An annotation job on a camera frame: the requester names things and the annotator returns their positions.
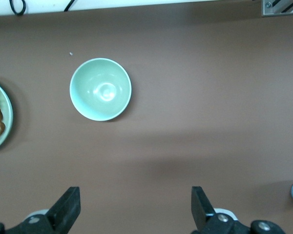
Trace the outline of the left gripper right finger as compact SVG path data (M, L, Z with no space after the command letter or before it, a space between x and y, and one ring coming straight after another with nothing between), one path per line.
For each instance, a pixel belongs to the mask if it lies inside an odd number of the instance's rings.
M286 234L277 224L254 220L248 227L226 209L214 208L200 186L191 189L191 213L196 230L191 234Z

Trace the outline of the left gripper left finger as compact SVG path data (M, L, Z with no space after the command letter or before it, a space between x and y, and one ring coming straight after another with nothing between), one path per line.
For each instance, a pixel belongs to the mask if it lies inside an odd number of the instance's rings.
M10 229L0 223L0 234L68 234L80 212L80 188L70 187L45 214L34 214Z

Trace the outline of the green plate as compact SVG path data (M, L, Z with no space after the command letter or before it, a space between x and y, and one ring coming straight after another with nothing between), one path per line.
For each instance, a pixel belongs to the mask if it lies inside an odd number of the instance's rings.
M0 146L2 146L9 138L13 126L13 108L9 96L6 91L0 86L0 110L3 114L3 123L5 130L0 135Z

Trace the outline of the mint green bowl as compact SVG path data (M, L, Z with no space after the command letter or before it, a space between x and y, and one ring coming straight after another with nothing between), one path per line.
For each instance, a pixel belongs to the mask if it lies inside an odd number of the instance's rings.
M126 70L108 58L94 58L81 64L69 86L71 101L84 117L108 121L127 108L132 84Z

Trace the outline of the aluminium frame bracket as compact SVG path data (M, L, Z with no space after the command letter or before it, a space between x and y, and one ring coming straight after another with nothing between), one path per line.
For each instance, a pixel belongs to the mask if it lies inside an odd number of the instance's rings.
M262 16L293 15L293 0L262 0Z

